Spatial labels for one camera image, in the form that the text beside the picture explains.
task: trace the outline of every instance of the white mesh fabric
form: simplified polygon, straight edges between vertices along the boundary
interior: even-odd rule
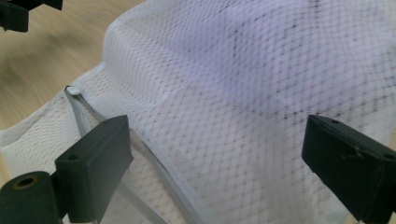
[[[346,209],[301,159],[306,118],[388,143],[395,11],[390,0],[148,0],[110,25],[103,61],[73,85],[105,116],[128,115],[206,223],[341,223]],[[13,175],[51,171],[45,161],[77,141],[62,94],[49,105],[3,133]],[[183,222],[145,174],[124,181]]]

